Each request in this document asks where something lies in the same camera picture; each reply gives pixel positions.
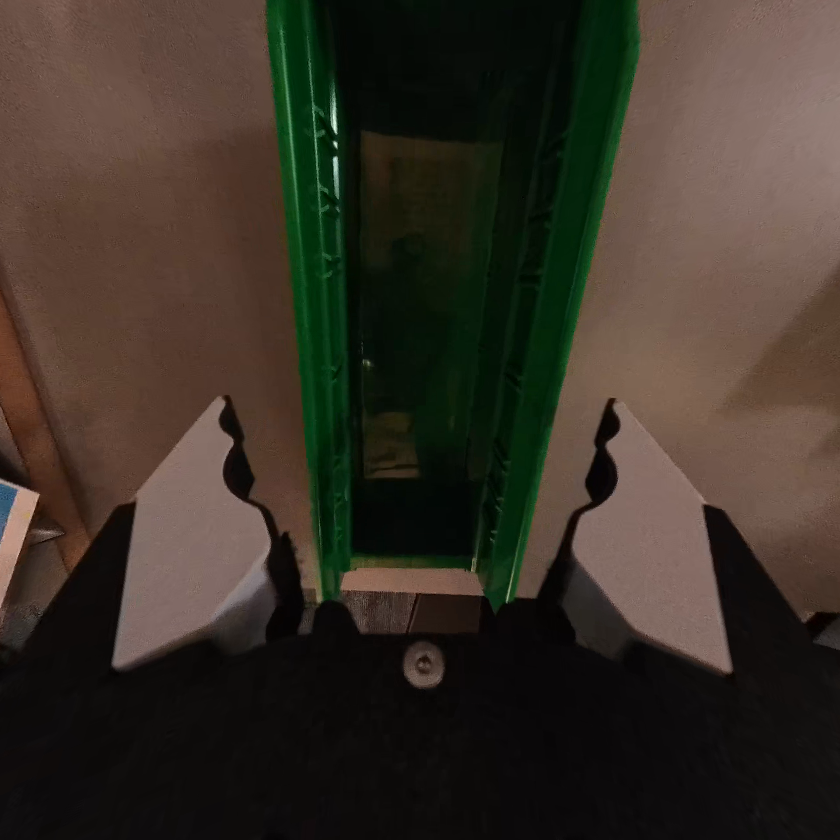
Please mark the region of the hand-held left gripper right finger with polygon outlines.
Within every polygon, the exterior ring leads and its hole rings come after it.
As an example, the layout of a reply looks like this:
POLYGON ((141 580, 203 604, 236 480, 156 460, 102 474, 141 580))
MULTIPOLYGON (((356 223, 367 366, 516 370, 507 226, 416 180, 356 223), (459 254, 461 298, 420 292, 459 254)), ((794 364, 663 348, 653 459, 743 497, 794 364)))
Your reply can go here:
POLYGON ((628 407, 611 399, 573 511, 539 589, 574 640, 613 661, 645 645, 733 672, 706 502, 628 407))

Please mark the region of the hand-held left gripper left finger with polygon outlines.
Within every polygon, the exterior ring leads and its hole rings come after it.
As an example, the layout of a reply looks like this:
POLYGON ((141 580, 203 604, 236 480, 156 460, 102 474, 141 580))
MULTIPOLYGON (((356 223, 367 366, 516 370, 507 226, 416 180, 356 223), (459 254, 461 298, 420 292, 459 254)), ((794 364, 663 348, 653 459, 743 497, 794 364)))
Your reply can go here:
POLYGON ((114 669, 194 643, 236 655, 298 633, 295 550, 250 498, 244 440, 231 400, 219 396, 136 492, 114 669))

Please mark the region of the green plastic bin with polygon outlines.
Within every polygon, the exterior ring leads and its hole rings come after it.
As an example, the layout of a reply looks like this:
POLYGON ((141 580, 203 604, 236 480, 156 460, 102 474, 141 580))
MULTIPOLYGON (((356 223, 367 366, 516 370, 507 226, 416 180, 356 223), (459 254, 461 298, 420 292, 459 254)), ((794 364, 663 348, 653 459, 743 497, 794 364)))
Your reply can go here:
POLYGON ((514 599, 637 2, 266 2, 314 589, 514 599))

